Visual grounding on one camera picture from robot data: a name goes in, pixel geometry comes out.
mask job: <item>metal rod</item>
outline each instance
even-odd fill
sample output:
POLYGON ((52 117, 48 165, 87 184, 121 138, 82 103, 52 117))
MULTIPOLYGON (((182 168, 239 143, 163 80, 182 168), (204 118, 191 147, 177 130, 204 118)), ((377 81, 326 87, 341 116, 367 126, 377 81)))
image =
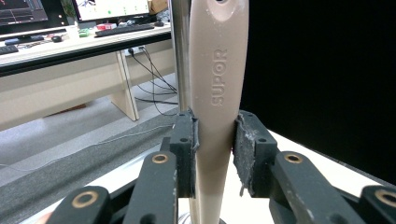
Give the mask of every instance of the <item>metal rod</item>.
POLYGON ((176 57, 178 107, 180 111, 184 111, 191 105, 189 72, 191 0, 171 0, 169 8, 172 16, 172 43, 176 57))

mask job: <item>cardboard box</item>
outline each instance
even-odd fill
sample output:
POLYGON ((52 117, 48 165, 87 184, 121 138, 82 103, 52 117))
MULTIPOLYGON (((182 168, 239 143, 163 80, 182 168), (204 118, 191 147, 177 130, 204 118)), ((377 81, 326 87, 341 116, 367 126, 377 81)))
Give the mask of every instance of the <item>cardboard box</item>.
POLYGON ((148 0, 149 14, 155 15, 168 8, 168 0, 148 0))

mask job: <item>cable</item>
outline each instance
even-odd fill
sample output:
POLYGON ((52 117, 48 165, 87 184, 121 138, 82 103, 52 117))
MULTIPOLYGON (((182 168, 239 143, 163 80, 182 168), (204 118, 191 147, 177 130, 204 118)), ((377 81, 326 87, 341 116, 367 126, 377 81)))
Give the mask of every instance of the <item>cable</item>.
POLYGON ((152 76, 155 76, 156 78, 158 78, 159 80, 161 80, 162 82, 164 82, 172 91, 177 92, 176 88, 173 87, 171 84, 169 84, 169 83, 163 78, 163 76, 160 74, 160 72, 158 71, 158 69, 157 69, 157 68, 155 67, 155 65, 153 64, 153 62, 152 62, 151 58, 149 57, 149 55, 146 54, 146 57, 148 57, 148 61, 150 62, 150 65, 153 66, 153 67, 156 69, 157 73, 159 74, 158 76, 153 72, 153 70, 150 70, 150 69, 147 68, 145 65, 143 65, 139 60, 137 60, 136 57, 135 57, 133 54, 131 54, 131 56, 132 56, 140 65, 142 65, 146 70, 148 70, 148 71, 151 73, 152 76))
POLYGON ((172 86, 171 84, 169 84, 168 82, 166 82, 166 80, 163 78, 163 76, 161 75, 161 73, 158 71, 157 67, 156 67, 156 66, 154 65, 154 63, 152 62, 151 57, 150 57, 149 52, 147 51, 147 49, 146 49, 145 47, 143 47, 142 50, 145 52, 146 57, 148 57, 148 60, 149 60, 149 62, 150 62, 150 64, 151 64, 151 72, 153 73, 152 67, 154 67, 154 68, 155 68, 155 71, 156 71, 156 72, 158 73, 158 75, 161 77, 161 80, 162 80, 163 82, 165 82, 165 83, 169 86, 169 88, 171 88, 172 90, 174 90, 175 92, 177 92, 176 88, 175 88, 174 86, 172 86))
POLYGON ((170 94, 177 94, 176 92, 155 93, 155 92, 151 92, 151 91, 146 91, 146 90, 144 90, 142 87, 140 87, 139 85, 137 85, 137 87, 138 87, 140 90, 145 91, 146 93, 155 94, 155 95, 170 95, 170 94))
MULTIPOLYGON (((154 101, 152 101, 152 100, 145 100, 145 99, 140 99, 137 97, 135 97, 135 99, 139 100, 139 101, 143 101, 143 102, 154 103, 154 101)), ((178 105, 178 103, 176 103, 176 102, 158 101, 158 100, 156 100, 155 103, 156 104, 165 104, 165 105, 178 105)))
MULTIPOLYGON (((158 126, 158 127, 156 127, 156 128, 153 128, 153 129, 150 129, 150 130, 141 132, 141 133, 131 133, 131 134, 127 134, 127 135, 124 135, 124 136, 121 136, 121 137, 118 137, 118 138, 115 138, 115 139, 112 139, 112 140, 108 140, 108 141, 105 141, 105 142, 101 142, 101 143, 98 143, 98 144, 91 145, 91 146, 89 146, 89 147, 101 146, 101 145, 103 145, 103 144, 107 144, 107 143, 111 143, 111 142, 120 140, 121 138, 130 137, 130 136, 137 136, 137 135, 140 135, 140 134, 143 134, 143 133, 152 132, 152 131, 154 131, 154 130, 156 130, 156 129, 159 129, 159 128, 166 128, 166 127, 172 127, 172 126, 173 126, 173 124, 158 126)), ((7 165, 7 164, 0 164, 0 166, 5 166, 5 167, 7 167, 7 168, 9 168, 9 169, 12 169, 12 170, 15 170, 15 171, 20 171, 20 172, 31 172, 31 171, 36 171, 36 170, 42 169, 42 168, 44 168, 44 167, 46 167, 46 166, 48 166, 48 165, 50 165, 50 164, 52 164, 52 163, 54 163, 54 162, 56 162, 56 161, 59 161, 59 160, 61 160, 61 159, 64 159, 64 158, 66 158, 66 157, 68 157, 68 156, 71 156, 71 155, 73 155, 73 154, 75 154, 75 153, 77 153, 77 152, 73 152, 73 153, 70 153, 70 154, 68 154, 68 155, 66 155, 66 156, 62 156, 62 157, 60 157, 60 158, 58 158, 58 159, 49 161, 49 162, 45 163, 44 165, 39 166, 39 167, 37 167, 37 168, 35 168, 35 169, 26 169, 26 170, 25 170, 25 169, 18 169, 18 168, 12 167, 11 165, 7 165)))
MULTIPOLYGON (((148 61, 149 61, 149 63, 150 63, 150 68, 151 68, 151 69, 149 69, 148 67, 146 67, 145 65, 143 65, 139 60, 136 59, 136 57, 134 56, 134 54, 131 53, 132 57, 133 57, 140 65, 142 65, 143 67, 145 67, 146 70, 148 70, 148 71, 151 73, 152 79, 153 79, 153 80, 155 80, 154 77, 158 78, 159 80, 161 80, 162 82, 164 82, 174 93, 177 93, 176 88, 173 87, 171 84, 169 84, 169 83, 163 78, 163 76, 161 75, 161 73, 158 71, 157 67, 156 67, 156 66, 154 65, 154 63, 152 62, 151 57, 150 57, 150 55, 149 55, 149 52, 146 50, 146 48, 142 47, 141 49, 145 52, 146 57, 148 58, 148 61)), ((151 95, 152 95, 152 101, 148 101, 148 100, 144 100, 144 99, 138 99, 138 100, 144 101, 144 102, 151 102, 151 103, 154 103, 155 108, 157 109, 157 111, 158 111, 161 115, 164 115, 164 116, 174 116, 174 115, 176 115, 176 114, 170 114, 170 115, 169 115, 169 114, 165 114, 165 113, 161 112, 161 110, 160 110, 160 109, 158 108, 158 106, 157 106, 157 103, 165 103, 165 102, 160 102, 160 101, 155 100, 155 94, 156 94, 156 93, 155 93, 155 88, 154 88, 154 82, 152 82, 152 84, 153 84, 153 85, 152 85, 152 92, 150 92, 151 95)))

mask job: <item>computer monitor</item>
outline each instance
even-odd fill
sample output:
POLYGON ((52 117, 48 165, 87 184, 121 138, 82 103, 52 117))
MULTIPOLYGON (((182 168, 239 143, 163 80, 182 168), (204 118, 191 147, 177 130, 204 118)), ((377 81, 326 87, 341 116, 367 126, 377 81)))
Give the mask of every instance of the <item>computer monitor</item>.
POLYGON ((109 21, 148 15, 147 0, 73 0, 78 21, 109 21))
POLYGON ((60 0, 0 0, 0 40, 6 45, 42 40, 67 25, 60 0))

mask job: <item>white table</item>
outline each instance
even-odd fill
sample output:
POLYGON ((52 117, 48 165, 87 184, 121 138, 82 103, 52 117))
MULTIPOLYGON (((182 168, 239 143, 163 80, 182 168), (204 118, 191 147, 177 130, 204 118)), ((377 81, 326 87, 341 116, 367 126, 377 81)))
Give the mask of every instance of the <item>white table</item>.
MULTIPOLYGON (((0 131, 106 95, 129 118, 139 119, 123 50, 169 40, 170 30, 167 23, 101 38, 64 36, 61 43, 1 55, 0 131)), ((173 66, 174 57, 168 58, 173 66)))

